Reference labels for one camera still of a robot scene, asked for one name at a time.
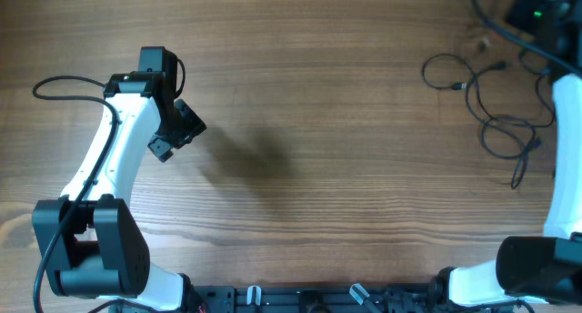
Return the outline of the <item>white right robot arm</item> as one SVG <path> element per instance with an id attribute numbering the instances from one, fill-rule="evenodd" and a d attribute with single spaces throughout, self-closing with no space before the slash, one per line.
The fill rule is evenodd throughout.
<path id="1" fill-rule="evenodd" d="M 556 175 L 540 237 L 508 237 L 493 260 L 452 268 L 442 280 L 443 298 L 465 309 L 494 305 L 581 302 L 581 0 L 515 3 L 516 26 L 532 43 L 490 19 L 470 0 L 488 28 L 550 63 L 557 118 Z"/>

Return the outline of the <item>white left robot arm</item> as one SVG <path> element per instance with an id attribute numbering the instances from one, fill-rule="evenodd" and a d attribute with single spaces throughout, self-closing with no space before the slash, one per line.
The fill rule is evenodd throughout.
<path id="1" fill-rule="evenodd" d="M 33 307 L 42 311 L 46 280 L 57 296 L 101 298 L 104 308 L 207 312 L 190 278 L 150 260 L 129 203 L 146 151 L 166 162 L 206 130 L 183 101 L 186 69 L 162 46 L 145 46 L 138 67 L 100 85 L 104 112 L 82 165 L 56 199 L 35 205 L 32 224 L 41 252 Z"/>

